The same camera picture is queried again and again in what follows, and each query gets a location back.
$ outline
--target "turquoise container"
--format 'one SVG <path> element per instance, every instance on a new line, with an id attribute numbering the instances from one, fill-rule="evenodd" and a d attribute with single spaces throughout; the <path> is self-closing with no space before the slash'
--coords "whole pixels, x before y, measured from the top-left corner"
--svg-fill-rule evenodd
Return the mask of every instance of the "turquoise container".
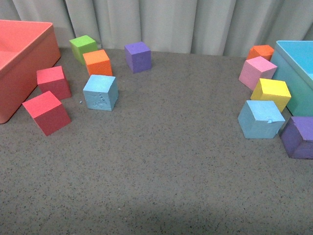
<path id="1" fill-rule="evenodd" d="M 277 41 L 270 60 L 278 68 L 272 79 L 285 81 L 293 116 L 313 116 L 313 41 Z"/>

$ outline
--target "red box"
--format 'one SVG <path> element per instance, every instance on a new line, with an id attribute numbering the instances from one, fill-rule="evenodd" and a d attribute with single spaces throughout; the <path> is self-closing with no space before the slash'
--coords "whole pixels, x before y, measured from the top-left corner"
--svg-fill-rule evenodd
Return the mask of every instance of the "red box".
<path id="1" fill-rule="evenodd" d="M 50 91 L 25 101 L 23 106 L 46 136 L 71 122 L 62 103 Z"/>
<path id="2" fill-rule="evenodd" d="M 72 96 L 62 66 L 38 70 L 37 83 L 42 93 L 51 91 L 59 100 Z"/>
<path id="3" fill-rule="evenodd" d="M 52 23 L 0 20 L 0 124 L 37 86 L 36 71 L 61 57 Z"/>

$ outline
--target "pink cube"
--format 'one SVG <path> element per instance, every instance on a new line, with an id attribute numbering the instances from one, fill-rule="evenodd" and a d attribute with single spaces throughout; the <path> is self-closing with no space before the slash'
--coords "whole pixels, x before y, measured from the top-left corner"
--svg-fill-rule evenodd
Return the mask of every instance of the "pink cube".
<path id="1" fill-rule="evenodd" d="M 46 136 L 71 122 L 62 103 L 50 91 L 25 101 L 23 106 Z"/>
<path id="2" fill-rule="evenodd" d="M 272 79 L 277 66 L 262 56 L 246 60 L 239 76 L 239 81 L 254 90 L 260 78 Z"/>
<path id="3" fill-rule="evenodd" d="M 38 70 L 37 83 L 42 93 L 51 91 L 59 100 L 72 96 L 62 66 Z"/>

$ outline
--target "cube face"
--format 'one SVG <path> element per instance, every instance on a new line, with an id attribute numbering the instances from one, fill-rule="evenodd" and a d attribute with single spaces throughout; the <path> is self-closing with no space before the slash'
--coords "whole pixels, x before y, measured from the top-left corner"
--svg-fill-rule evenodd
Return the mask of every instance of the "cube face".
<path id="1" fill-rule="evenodd" d="M 83 89 L 89 109 L 112 111 L 118 99 L 116 78 L 105 75 L 91 75 Z"/>
<path id="2" fill-rule="evenodd" d="M 102 50 L 83 54 L 89 75 L 112 76 L 112 68 L 108 55 Z"/>
<path id="3" fill-rule="evenodd" d="M 262 56 L 264 59 L 270 61 L 272 55 L 274 53 L 274 49 L 270 45 L 259 45 L 253 46 L 248 54 L 247 60 Z"/>
<path id="4" fill-rule="evenodd" d="M 59 100 L 72 96 L 62 66 L 38 70 L 37 83 L 42 93 L 51 91 Z"/>
<path id="5" fill-rule="evenodd" d="M 71 39 L 69 42 L 70 42 L 70 46 L 72 48 L 74 57 L 82 65 L 85 64 L 85 60 L 83 57 L 84 53 L 98 50 L 97 42 L 87 35 Z"/>
<path id="6" fill-rule="evenodd" d="M 151 51 L 143 42 L 126 45 L 124 50 L 126 62 L 133 73 L 152 68 Z"/>
<path id="7" fill-rule="evenodd" d="M 247 100 L 238 122 L 247 139 L 273 139 L 285 119 L 273 101 Z"/>
<path id="8" fill-rule="evenodd" d="M 289 157 L 313 159 L 313 117 L 291 117 L 280 138 Z"/>
<path id="9" fill-rule="evenodd" d="M 239 81 L 249 87 L 255 89 L 260 78 L 271 79 L 277 69 L 277 66 L 270 61 L 258 56 L 253 59 L 246 60 L 239 76 Z"/>
<path id="10" fill-rule="evenodd" d="M 284 81 L 260 78 L 251 100 L 273 100 L 280 112 L 284 110 L 291 98 L 289 89 Z"/>
<path id="11" fill-rule="evenodd" d="M 25 101 L 23 106 L 46 136 L 71 122 L 62 103 L 50 91 Z"/>

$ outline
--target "light blue cube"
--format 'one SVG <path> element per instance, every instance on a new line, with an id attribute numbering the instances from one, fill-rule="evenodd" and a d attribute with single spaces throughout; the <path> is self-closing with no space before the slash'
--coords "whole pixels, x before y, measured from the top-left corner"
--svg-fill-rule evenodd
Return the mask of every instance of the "light blue cube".
<path id="1" fill-rule="evenodd" d="M 89 109 L 112 111 L 118 98 L 116 78 L 91 75 L 83 93 Z"/>
<path id="2" fill-rule="evenodd" d="M 274 101 L 247 100 L 238 116 L 247 139 L 273 139 L 285 123 Z"/>

